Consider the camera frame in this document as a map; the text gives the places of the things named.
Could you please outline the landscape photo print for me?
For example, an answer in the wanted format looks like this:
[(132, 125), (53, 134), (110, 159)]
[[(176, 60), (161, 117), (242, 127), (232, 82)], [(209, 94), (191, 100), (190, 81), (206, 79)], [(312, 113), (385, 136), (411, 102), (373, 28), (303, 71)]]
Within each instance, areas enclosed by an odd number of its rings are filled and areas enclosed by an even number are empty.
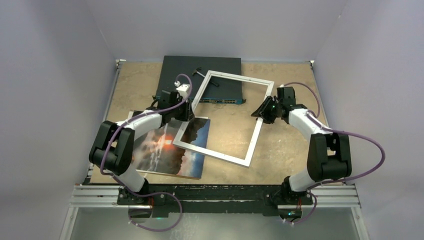
[(205, 156), (173, 144), (182, 122), (171, 119), (134, 140), (131, 163), (139, 172), (198, 180)]

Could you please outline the white picture frame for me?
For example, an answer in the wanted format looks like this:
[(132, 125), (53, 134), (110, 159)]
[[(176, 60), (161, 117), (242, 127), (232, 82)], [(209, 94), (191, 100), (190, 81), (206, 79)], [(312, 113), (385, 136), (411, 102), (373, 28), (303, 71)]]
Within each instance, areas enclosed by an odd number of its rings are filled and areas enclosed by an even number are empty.
[[(247, 106), (201, 103), (204, 91), (213, 77), (247, 83), (249, 87), (255, 88), (257, 93)], [(273, 88), (274, 82), (271, 80), (209, 70), (192, 101), (192, 110), (195, 113), (207, 115), (212, 119), (208, 148), (195, 146), (183, 139), (189, 126), (187, 122), (181, 124), (173, 144), (194, 153), (248, 168), (264, 122), (260, 117), (252, 118), (248, 111), (253, 109), (253, 103), (258, 104), (270, 96)]]

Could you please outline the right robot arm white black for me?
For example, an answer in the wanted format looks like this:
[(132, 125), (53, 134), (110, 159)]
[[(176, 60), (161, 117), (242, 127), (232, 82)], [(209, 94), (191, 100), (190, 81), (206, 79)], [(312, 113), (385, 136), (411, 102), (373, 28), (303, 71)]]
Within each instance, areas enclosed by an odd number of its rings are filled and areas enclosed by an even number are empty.
[(284, 202), (294, 203), (301, 193), (317, 183), (351, 175), (349, 136), (326, 128), (304, 104), (297, 103), (293, 87), (277, 88), (277, 95), (267, 96), (251, 116), (261, 118), (265, 124), (273, 124), (280, 118), (309, 142), (305, 169), (286, 177), (281, 185), (280, 196)]

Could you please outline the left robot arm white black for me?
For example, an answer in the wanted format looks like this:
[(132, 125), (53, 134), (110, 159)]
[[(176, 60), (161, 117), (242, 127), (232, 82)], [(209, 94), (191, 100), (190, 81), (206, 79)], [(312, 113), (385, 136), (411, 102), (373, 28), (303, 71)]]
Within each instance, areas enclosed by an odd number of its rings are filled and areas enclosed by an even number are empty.
[(88, 156), (89, 162), (99, 167), (101, 174), (126, 188), (132, 201), (142, 205), (151, 193), (149, 182), (132, 163), (136, 138), (173, 119), (189, 122), (193, 118), (192, 101), (187, 96), (177, 91), (163, 91), (143, 112), (119, 122), (102, 122)]

